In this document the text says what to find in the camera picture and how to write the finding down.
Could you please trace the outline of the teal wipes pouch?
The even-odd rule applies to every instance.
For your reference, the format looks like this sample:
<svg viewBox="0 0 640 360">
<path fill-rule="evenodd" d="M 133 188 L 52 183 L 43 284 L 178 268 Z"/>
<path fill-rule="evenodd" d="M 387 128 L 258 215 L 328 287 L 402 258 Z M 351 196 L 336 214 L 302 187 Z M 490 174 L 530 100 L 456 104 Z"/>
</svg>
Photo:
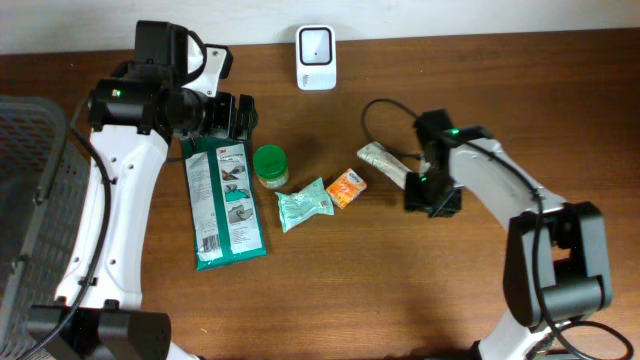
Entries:
<svg viewBox="0 0 640 360">
<path fill-rule="evenodd" d="M 315 215 L 334 215 L 334 205 L 322 178 L 296 193 L 276 193 L 282 231 L 287 233 Z"/>
</svg>

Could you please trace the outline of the green lid jar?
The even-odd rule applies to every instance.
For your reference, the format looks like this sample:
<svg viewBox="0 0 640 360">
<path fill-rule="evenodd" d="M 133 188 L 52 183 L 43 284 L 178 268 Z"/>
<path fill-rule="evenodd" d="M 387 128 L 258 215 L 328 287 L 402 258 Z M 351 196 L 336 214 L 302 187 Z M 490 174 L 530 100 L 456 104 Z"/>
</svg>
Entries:
<svg viewBox="0 0 640 360">
<path fill-rule="evenodd" d="M 288 182 L 288 159 L 282 148 L 264 145 L 254 154 L 253 165 L 259 182 L 268 189 L 277 189 Z"/>
</svg>

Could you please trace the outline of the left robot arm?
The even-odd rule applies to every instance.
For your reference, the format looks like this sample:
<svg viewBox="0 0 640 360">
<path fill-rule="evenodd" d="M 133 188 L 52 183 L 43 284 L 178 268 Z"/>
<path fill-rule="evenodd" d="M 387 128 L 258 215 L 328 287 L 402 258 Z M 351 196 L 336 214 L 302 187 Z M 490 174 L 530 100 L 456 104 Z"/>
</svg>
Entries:
<svg viewBox="0 0 640 360">
<path fill-rule="evenodd" d="M 171 141 L 245 144 L 254 99 L 217 89 L 233 56 L 192 30 L 139 21 L 135 57 L 80 102 L 91 158 L 79 229 L 50 305 L 30 309 L 26 357 L 185 359 L 167 314 L 141 308 L 141 260 L 154 187 Z"/>
</svg>

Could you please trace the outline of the green white 3M packet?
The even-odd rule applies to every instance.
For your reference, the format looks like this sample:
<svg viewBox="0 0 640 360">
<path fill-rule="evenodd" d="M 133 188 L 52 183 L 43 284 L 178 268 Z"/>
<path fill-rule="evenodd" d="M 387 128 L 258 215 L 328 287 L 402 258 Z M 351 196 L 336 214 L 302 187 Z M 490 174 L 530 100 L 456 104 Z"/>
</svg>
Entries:
<svg viewBox="0 0 640 360">
<path fill-rule="evenodd" d="M 203 272 L 266 256 L 246 144 L 199 137 L 180 145 L 196 269 Z"/>
</svg>

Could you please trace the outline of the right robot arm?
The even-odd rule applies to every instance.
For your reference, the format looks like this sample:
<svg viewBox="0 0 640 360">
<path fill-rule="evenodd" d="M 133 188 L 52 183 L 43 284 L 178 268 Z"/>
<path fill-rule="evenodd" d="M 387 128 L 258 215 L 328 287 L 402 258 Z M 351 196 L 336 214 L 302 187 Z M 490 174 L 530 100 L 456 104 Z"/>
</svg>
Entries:
<svg viewBox="0 0 640 360">
<path fill-rule="evenodd" d="M 586 359 L 565 332 L 595 327 L 613 298 L 606 229 L 591 202 L 570 203 L 528 175 L 483 126 L 455 127 L 446 110 L 418 116 L 426 169 L 407 175 L 404 206 L 451 217 L 468 190 L 507 232 L 507 310 L 467 359 Z"/>
</svg>

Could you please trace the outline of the white cream tube gold cap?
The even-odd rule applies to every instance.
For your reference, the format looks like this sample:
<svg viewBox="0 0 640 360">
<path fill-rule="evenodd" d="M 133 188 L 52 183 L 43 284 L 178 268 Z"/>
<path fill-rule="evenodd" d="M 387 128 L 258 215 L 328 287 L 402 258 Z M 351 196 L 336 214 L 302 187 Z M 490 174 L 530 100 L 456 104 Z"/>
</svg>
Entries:
<svg viewBox="0 0 640 360">
<path fill-rule="evenodd" d="M 402 190 L 406 186 L 406 177 L 410 169 L 394 157 L 380 143 L 373 141 L 357 151 L 357 156 L 385 174 Z"/>
</svg>

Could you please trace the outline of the orange tissue pack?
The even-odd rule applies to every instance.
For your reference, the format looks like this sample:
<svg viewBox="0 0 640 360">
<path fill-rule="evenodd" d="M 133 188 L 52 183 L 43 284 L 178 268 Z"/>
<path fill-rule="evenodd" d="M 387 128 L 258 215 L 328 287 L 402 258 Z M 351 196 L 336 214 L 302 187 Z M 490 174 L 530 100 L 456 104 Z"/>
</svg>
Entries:
<svg viewBox="0 0 640 360">
<path fill-rule="evenodd" d="M 340 209 L 344 209 L 366 189 L 365 180 L 349 168 L 331 183 L 326 191 L 332 202 Z"/>
</svg>

